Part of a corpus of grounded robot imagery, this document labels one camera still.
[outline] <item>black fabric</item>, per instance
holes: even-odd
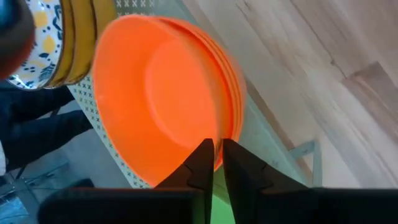
[[[81,110],[37,119],[72,100],[66,87],[0,91],[0,141],[8,159],[7,171],[35,161],[92,128]]]

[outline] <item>wooden floor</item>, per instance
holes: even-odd
[[[320,141],[325,186],[398,187],[398,1],[183,1],[286,145]]]

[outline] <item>blue and white bowl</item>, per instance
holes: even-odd
[[[62,54],[62,8],[60,0],[26,0],[26,3],[35,22],[35,42],[29,58],[7,80],[24,90],[38,90],[51,81]]]

